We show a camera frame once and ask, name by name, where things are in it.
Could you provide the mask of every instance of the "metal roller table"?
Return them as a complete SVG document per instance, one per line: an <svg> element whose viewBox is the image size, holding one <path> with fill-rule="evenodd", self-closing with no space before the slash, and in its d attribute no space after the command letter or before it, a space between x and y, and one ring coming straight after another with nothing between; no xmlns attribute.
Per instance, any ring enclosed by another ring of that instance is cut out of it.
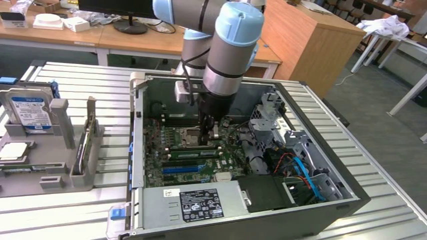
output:
<svg viewBox="0 0 427 240"><path fill-rule="evenodd" d="M74 124L83 124L86 120L86 99L96 98L96 118L106 131L94 189L0 198L0 239L107 238L108 210L127 201L132 72L132 68L59 62L28 68L22 80L47 82L55 79L59 83L60 96L70 102L67 113ZM426 214L320 99L299 82L283 81L282 84L371 197L370 203L351 217L339 219L319 235L306 239L427 239ZM3 107L0 116L3 136L8 121ZM287 117L295 128L300 128L291 112Z"/></svg>

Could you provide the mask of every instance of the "wooden desk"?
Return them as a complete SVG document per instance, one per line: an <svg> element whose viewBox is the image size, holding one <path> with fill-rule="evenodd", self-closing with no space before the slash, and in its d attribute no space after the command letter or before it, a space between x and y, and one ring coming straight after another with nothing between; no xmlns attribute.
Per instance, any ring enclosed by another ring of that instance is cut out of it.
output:
<svg viewBox="0 0 427 240"><path fill-rule="evenodd" d="M119 32L112 25L106 25L102 32L99 47L106 49L102 54L132 55L164 59L182 59L184 45L184 29L176 26L176 33L164 34L148 30L143 35ZM267 68L264 78L272 78L278 65L282 63L264 41L258 41L259 51L252 63L254 67Z"/></svg>
<svg viewBox="0 0 427 240"><path fill-rule="evenodd" d="M10 8L11 3L0 0L0 12L8 12ZM67 28L35 29L32 24L38 14L34 11L27 12L30 28L3 28L0 24L0 44L98 53L98 64L102 66L108 66L108 54L178 60L182 58L184 30L180 27L176 27L174 34L148 30L142 35L124 34L115 30L111 24L95 26L82 32ZM262 74L256 73L256 77L272 79L282 60L264 46L263 40L259 40L258 44L259 51L251 66L262 68Z"/></svg>
<svg viewBox="0 0 427 240"><path fill-rule="evenodd" d="M267 0L262 39L282 59L274 78L303 81L323 98L366 32L335 15Z"/></svg>
<svg viewBox="0 0 427 240"><path fill-rule="evenodd" d="M392 8L391 6L386 6L382 2L376 2L372 0L359 0L359 2L364 3L367 6L371 6L372 8L380 10L382 12L390 15L398 15L399 18L404 19L404 23L407 23L411 20L411 18L415 17L415 15L410 12L404 12Z"/></svg>

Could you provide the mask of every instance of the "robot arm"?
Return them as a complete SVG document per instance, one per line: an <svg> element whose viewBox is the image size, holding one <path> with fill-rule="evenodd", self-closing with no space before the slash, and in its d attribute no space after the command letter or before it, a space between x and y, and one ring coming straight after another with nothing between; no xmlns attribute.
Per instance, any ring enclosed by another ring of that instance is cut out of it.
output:
<svg viewBox="0 0 427 240"><path fill-rule="evenodd" d="M228 114L234 103L243 75L255 56L264 16L250 4L226 0L154 0L152 7L156 17L163 21L207 36L212 35L203 86L194 89L192 84L184 84L191 95L190 102L198 93L199 144L206 145L210 131Z"/></svg>

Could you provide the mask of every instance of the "light blue robot joint cap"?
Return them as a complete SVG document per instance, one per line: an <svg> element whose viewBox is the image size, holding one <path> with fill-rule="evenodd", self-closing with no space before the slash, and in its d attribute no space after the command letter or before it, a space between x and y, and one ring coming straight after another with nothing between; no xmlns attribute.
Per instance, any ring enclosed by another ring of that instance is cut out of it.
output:
<svg viewBox="0 0 427 240"><path fill-rule="evenodd" d="M210 37L211 37L211 35L208 35L203 32L195 31L192 29L186 29L186 33L184 33L186 40L200 40L200 39L206 39Z"/></svg>
<svg viewBox="0 0 427 240"><path fill-rule="evenodd" d="M160 20L174 24L172 0L152 0L152 10Z"/></svg>
<svg viewBox="0 0 427 240"><path fill-rule="evenodd" d="M236 46L251 46L262 36L263 13L250 4L227 2L215 22L216 34L224 42Z"/></svg>

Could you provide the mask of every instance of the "white cloth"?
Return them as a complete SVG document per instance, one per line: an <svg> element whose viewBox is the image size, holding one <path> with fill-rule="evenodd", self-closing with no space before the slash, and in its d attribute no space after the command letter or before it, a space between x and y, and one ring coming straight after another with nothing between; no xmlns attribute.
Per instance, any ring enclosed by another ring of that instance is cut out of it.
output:
<svg viewBox="0 0 427 240"><path fill-rule="evenodd" d="M376 20L363 20L356 27L366 31L366 36L375 33L398 41L403 40L410 33L408 26L399 21L396 15Z"/></svg>

